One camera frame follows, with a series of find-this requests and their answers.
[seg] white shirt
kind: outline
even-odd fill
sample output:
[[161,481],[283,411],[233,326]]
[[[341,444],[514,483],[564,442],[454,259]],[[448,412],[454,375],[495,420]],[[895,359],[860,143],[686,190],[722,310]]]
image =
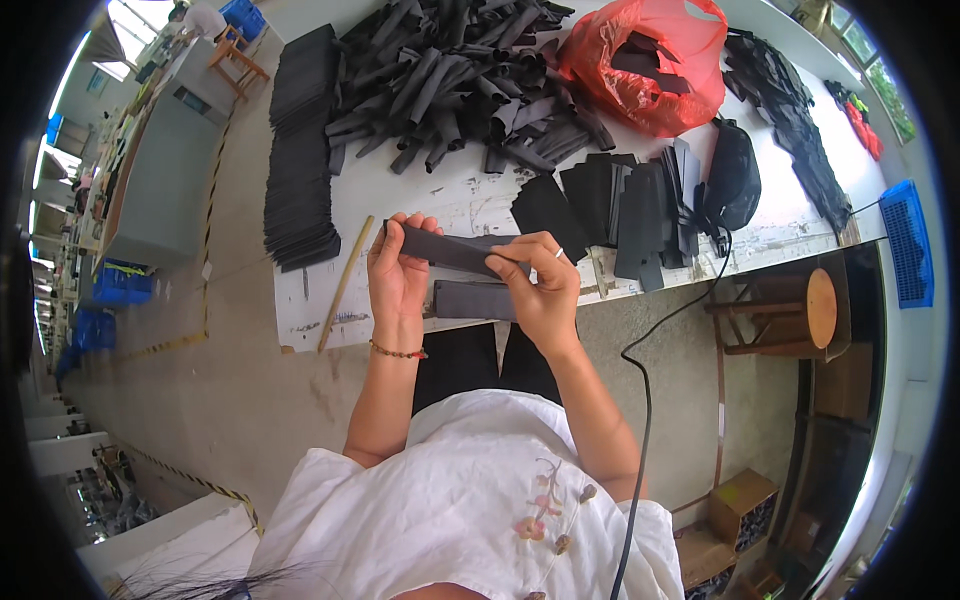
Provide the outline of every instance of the white shirt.
[[[458,394],[420,411],[406,449],[376,467],[309,450],[249,571],[283,576],[252,596],[389,600],[449,582],[491,600],[606,600],[629,511],[581,470],[563,408]],[[670,513],[640,500],[620,598],[683,597]]]
[[196,31],[198,36],[212,40],[227,28],[227,20],[212,6],[198,2],[186,10],[183,16],[183,29],[189,33]]

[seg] concrete floor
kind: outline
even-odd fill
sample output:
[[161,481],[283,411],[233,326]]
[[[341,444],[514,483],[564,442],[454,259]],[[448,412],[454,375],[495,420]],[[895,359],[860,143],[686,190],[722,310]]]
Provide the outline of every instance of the concrete floor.
[[[255,60],[276,72],[282,44],[271,31]],[[174,468],[246,493],[269,522],[287,479],[312,446],[343,448],[369,349],[281,354],[273,265],[262,246],[272,134],[272,81],[237,105],[213,196],[207,287],[209,339],[122,360],[132,351],[203,330],[202,258],[157,274],[155,297],[117,316],[117,349],[90,354],[65,391],[94,429],[107,430]],[[582,307],[584,344],[638,436],[645,406],[639,371],[619,351],[701,286]],[[717,357],[699,307],[665,324],[635,352],[651,374],[650,494],[674,509],[712,487],[718,431]],[[796,360],[725,357],[726,440],[721,481],[750,467],[783,485],[797,400]],[[206,490],[132,454],[144,493],[171,510]],[[703,506],[676,515],[681,527]]]

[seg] black cable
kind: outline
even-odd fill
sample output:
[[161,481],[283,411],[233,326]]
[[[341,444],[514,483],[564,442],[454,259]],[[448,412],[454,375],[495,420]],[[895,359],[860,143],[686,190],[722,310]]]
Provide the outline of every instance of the black cable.
[[855,210],[854,212],[850,213],[850,216],[853,216],[853,215],[855,215],[856,213],[858,213],[858,212],[860,212],[860,211],[862,211],[862,210],[866,210],[867,208],[870,208],[871,206],[876,206],[877,204],[880,204],[880,200],[877,200],[876,202],[871,202],[871,203],[867,204],[866,206],[861,206],[861,207],[859,207],[857,210]]
[[620,595],[620,585],[623,583],[623,574],[627,570],[627,557],[630,555],[630,546],[633,543],[634,538],[634,519],[636,518],[636,503],[640,498],[640,487],[643,485],[643,471],[646,468],[647,464],[647,444],[650,442],[650,417],[653,412],[653,403],[650,398],[650,375],[647,374],[646,368],[643,366],[640,361],[627,356],[627,352],[636,348],[639,344],[642,344],[644,340],[649,338],[654,331],[657,330],[662,324],[666,323],[673,317],[676,317],[683,311],[685,311],[690,306],[693,306],[700,300],[703,300],[709,296],[710,292],[717,286],[717,283],[720,282],[720,277],[723,276],[723,272],[727,270],[727,263],[730,262],[730,255],[733,251],[733,238],[731,237],[730,230],[724,226],[720,226],[723,230],[727,232],[727,239],[729,240],[729,249],[727,251],[727,256],[724,258],[723,266],[720,267],[720,273],[717,274],[717,278],[713,280],[706,292],[698,296],[697,298],[691,300],[690,302],[684,304],[677,310],[673,311],[666,317],[663,317],[652,327],[650,327],[646,333],[639,337],[639,339],[631,342],[626,348],[620,351],[620,358],[627,361],[628,363],[636,366],[640,369],[640,372],[643,373],[643,392],[647,396],[647,422],[643,427],[643,448],[640,450],[640,470],[636,474],[636,486],[634,487],[634,499],[630,504],[630,515],[627,517],[627,538],[623,542],[623,552],[620,553],[620,564],[616,568],[616,577],[613,579],[613,589],[610,594],[611,600],[617,600],[617,596]]

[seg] woman's left hand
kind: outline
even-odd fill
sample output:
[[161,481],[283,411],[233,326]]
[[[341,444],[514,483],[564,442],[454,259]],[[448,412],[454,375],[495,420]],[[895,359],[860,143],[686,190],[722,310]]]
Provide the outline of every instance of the woman's left hand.
[[403,246],[401,223],[443,235],[437,219],[420,213],[409,217],[402,212],[387,221],[387,234],[377,234],[367,255],[370,302],[373,309],[373,341],[382,348],[414,352],[423,341],[423,301],[430,277],[426,260],[400,253]]

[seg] beaded bracelet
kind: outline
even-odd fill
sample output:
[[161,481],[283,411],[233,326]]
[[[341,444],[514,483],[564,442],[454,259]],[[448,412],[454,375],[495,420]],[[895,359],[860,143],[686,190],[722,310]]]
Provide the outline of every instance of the beaded bracelet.
[[386,348],[381,348],[380,346],[375,344],[373,342],[373,338],[370,338],[370,347],[373,348],[374,351],[379,352],[384,356],[395,356],[397,358],[420,358],[420,359],[428,358],[427,353],[423,351],[423,348],[421,348],[419,352],[410,352],[410,353],[390,352]]

